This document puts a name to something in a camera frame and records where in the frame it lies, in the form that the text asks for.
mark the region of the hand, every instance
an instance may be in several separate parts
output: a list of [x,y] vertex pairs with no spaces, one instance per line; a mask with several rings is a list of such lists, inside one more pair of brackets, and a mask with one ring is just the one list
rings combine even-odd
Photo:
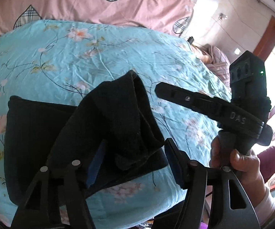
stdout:
[[[211,144],[211,168],[220,167],[219,153],[220,142],[218,137],[216,137]],[[259,171],[259,158],[255,154],[244,156],[237,150],[233,150],[230,155],[230,163],[235,170],[243,172],[239,181],[249,197],[252,206],[256,207],[261,203],[266,194],[264,179]]]

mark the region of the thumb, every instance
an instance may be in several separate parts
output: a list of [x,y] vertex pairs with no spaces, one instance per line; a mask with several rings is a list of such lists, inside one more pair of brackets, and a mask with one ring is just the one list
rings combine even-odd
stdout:
[[256,156],[245,156],[233,150],[230,156],[230,162],[234,169],[246,172],[255,173],[259,170],[259,158]]

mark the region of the black cloth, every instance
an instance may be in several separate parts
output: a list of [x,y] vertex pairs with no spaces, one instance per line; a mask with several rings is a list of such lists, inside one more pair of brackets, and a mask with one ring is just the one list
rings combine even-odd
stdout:
[[167,211],[155,216],[152,229],[173,229],[180,216],[184,201],[179,202]]
[[80,160],[83,186],[103,139],[106,154],[96,182],[83,187],[85,197],[168,165],[164,138],[133,71],[101,83],[77,108],[19,97],[11,97],[8,106],[4,168],[9,198],[17,205],[45,164],[54,169]]

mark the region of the blue floral bedsheet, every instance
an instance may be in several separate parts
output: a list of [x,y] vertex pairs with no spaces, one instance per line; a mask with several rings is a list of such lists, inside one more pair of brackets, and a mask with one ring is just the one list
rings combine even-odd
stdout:
[[[185,89],[230,98],[222,82],[195,58],[189,45],[156,31],[77,22],[36,21],[0,37],[0,220],[10,226],[16,206],[9,200],[3,170],[7,102],[25,99],[78,105],[103,81],[136,71],[149,94],[153,114],[165,138],[207,165],[216,122],[158,99],[164,81]],[[102,190],[87,199],[98,229],[129,228],[182,201],[186,191],[168,167]],[[61,209],[63,222],[66,211]]]

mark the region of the pillowcase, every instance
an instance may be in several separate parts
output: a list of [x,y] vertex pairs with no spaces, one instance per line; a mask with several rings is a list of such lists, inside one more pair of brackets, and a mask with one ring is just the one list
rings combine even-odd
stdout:
[[0,0],[0,35],[40,19],[146,27],[180,36],[191,0]]
[[230,61],[227,56],[215,46],[208,47],[208,53],[212,57],[212,63],[206,65],[230,90]]
[[230,90],[230,61],[227,56],[215,46],[209,46],[206,52],[197,46],[191,45],[191,50]]

